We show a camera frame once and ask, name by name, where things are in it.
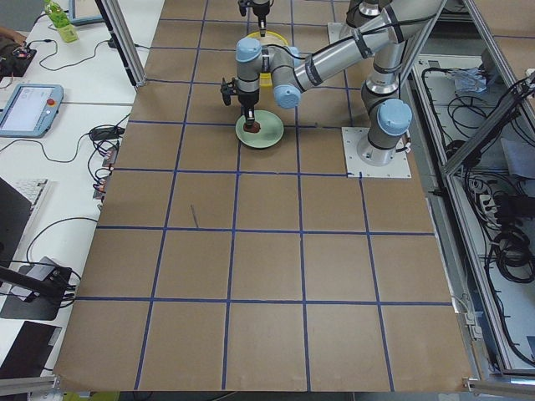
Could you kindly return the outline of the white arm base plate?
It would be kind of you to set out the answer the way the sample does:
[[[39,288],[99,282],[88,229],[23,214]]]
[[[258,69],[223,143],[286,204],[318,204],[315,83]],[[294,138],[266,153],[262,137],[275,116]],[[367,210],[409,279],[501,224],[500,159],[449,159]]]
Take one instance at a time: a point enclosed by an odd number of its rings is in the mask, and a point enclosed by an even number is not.
[[[343,127],[346,175],[352,178],[410,179],[402,136],[394,149],[379,150],[368,141],[366,127]]]

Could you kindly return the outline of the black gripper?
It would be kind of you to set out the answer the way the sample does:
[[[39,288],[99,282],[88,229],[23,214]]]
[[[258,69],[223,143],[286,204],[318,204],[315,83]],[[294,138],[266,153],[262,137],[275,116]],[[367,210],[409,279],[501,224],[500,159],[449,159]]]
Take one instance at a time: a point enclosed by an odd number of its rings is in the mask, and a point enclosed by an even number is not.
[[[273,2],[270,0],[238,0],[237,5],[239,13],[243,17],[246,16],[249,8],[252,9],[253,14],[258,17],[260,36],[264,38],[267,32],[266,16],[270,13]]]
[[[254,107],[259,101],[259,95],[259,89],[252,92],[246,92],[241,89],[237,90],[238,101],[243,107],[244,124],[255,123]]]

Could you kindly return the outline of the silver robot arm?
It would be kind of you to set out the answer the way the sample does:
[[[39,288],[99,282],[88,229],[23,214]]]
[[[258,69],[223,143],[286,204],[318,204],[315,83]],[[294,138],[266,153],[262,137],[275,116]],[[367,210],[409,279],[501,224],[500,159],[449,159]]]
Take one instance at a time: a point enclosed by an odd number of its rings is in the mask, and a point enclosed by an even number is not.
[[[388,165],[412,120],[410,107],[396,96],[407,63],[405,45],[432,27],[443,7],[442,1],[353,1],[339,40],[306,57],[296,48],[242,38],[235,53],[237,76],[221,85],[223,102],[230,104],[237,97],[242,107],[239,128],[259,134],[262,124],[255,106],[261,74],[270,74],[277,105],[293,109],[307,90],[372,58],[373,68],[361,89],[371,126],[357,150],[368,165]]]

